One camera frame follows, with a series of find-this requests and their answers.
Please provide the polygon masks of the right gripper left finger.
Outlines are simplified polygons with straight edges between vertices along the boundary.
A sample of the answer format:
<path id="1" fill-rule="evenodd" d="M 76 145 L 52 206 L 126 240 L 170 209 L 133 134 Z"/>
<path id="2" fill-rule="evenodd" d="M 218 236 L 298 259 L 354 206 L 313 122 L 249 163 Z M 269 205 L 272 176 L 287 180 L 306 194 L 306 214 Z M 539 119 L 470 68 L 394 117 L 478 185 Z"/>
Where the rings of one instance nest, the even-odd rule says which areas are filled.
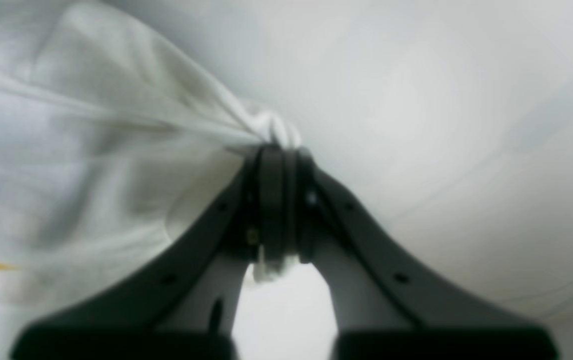
<path id="1" fill-rule="evenodd" d="M 30 325 L 14 360 L 234 360 L 250 264 L 285 262 L 285 152 L 252 150 L 170 248 L 125 280 Z"/>

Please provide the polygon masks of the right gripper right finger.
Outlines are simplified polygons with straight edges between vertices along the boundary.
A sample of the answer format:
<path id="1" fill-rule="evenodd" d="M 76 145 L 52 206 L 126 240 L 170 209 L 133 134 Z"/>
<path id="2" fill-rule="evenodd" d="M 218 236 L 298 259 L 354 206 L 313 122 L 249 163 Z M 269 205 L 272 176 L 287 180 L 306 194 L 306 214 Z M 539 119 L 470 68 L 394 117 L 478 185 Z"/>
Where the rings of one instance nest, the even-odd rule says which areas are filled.
<path id="1" fill-rule="evenodd" d="M 544 325 L 474 296 L 397 244 L 305 148 L 286 153 L 291 242 L 331 293 L 334 360 L 557 360 Z"/>

